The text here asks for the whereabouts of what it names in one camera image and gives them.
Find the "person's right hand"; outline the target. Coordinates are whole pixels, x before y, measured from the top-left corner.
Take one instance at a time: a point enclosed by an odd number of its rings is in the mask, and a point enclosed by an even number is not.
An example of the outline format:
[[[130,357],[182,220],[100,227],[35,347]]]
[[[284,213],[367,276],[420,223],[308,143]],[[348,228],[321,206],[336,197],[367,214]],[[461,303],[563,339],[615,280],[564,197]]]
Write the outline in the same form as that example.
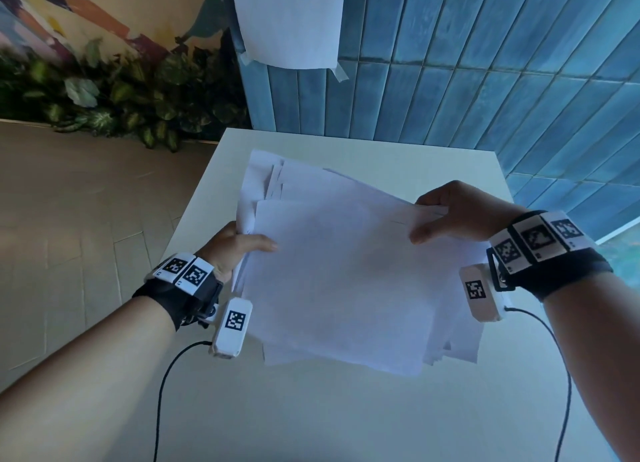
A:
[[[460,239],[486,241],[529,212],[523,206],[499,199],[470,184],[452,181],[421,195],[420,206],[444,206],[450,218],[448,235]]]

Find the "green leafy plants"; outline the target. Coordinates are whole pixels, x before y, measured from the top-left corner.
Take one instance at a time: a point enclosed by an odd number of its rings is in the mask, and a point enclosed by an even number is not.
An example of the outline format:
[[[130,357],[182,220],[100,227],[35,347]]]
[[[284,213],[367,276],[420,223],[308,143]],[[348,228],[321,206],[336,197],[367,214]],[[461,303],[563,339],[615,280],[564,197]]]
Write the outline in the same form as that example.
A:
[[[229,30],[219,49],[175,51],[158,63],[116,54],[100,40],[69,64],[0,50],[0,119],[46,123],[58,133],[137,136],[147,149],[177,152],[184,140],[218,140],[252,127]]]

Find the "person's left forearm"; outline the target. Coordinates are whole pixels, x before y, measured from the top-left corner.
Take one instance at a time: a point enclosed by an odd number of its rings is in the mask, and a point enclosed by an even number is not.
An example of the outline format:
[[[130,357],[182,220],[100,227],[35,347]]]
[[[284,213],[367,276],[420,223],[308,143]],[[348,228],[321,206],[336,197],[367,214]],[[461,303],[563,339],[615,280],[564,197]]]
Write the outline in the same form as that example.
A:
[[[0,462],[101,462],[176,330],[136,297],[0,393]]]

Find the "white table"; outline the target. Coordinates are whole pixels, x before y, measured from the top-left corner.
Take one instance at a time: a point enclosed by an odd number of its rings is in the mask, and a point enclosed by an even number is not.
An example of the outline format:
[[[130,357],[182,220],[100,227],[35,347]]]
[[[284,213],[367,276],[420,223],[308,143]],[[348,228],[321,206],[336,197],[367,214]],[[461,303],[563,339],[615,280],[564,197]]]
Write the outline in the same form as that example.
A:
[[[458,269],[484,247],[413,246],[411,220],[318,182],[286,176],[257,200],[255,231],[279,249],[248,258],[242,353],[174,364],[157,462],[554,462],[567,382],[540,322],[508,313],[484,324],[476,363],[419,364],[460,348]]]

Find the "white paper sheet taped up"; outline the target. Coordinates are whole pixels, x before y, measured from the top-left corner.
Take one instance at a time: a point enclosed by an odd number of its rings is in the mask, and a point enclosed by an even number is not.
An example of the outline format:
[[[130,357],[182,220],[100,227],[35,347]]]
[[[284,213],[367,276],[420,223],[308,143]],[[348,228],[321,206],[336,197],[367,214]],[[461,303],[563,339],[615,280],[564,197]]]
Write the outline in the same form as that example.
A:
[[[234,0],[244,43],[241,60],[281,69],[331,70],[338,63],[344,0]]]

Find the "stack of white paper sheets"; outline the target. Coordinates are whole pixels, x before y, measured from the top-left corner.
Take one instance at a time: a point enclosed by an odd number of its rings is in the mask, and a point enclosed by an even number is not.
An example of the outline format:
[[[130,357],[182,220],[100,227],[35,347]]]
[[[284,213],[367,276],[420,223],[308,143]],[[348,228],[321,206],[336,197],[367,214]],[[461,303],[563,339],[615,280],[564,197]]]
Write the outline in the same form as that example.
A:
[[[248,333],[264,363],[324,358],[412,376],[443,357],[476,363],[484,325],[462,267],[486,244],[410,231],[444,216],[327,168],[254,149],[237,205],[239,232],[274,240],[233,275],[253,304]]]

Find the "person's left hand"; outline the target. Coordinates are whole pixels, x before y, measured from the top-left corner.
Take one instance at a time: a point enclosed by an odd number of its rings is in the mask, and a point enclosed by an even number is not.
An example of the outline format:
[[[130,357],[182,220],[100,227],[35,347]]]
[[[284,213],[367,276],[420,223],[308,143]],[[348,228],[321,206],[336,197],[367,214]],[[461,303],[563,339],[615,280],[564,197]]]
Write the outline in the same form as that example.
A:
[[[213,266],[214,275],[222,283],[232,279],[233,270],[248,253],[238,253],[234,245],[237,232],[236,221],[231,221],[217,232],[195,255]]]

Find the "black wristband with marker tags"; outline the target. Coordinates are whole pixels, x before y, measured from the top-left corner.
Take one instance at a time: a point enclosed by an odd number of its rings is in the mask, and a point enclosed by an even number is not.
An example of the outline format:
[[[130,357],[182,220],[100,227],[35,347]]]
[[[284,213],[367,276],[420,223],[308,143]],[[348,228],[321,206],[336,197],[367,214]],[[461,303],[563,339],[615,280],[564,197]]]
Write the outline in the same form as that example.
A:
[[[596,243],[563,211],[524,213],[489,243],[493,287],[498,292],[522,288],[541,303],[563,287],[613,272]]]
[[[198,324],[204,329],[215,320],[223,282],[212,264],[190,253],[177,253],[145,276],[132,298],[149,297],[170,316],[176,330]]]

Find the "person's right forearm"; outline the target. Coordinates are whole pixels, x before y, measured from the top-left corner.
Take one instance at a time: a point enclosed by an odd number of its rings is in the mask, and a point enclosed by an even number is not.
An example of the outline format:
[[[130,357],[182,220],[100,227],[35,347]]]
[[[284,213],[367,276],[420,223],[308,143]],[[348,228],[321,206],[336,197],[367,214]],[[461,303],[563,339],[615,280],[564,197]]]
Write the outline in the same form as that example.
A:
[[[621,462],[640,462],[640,295],[601,272],[542,304],[597,427]]]

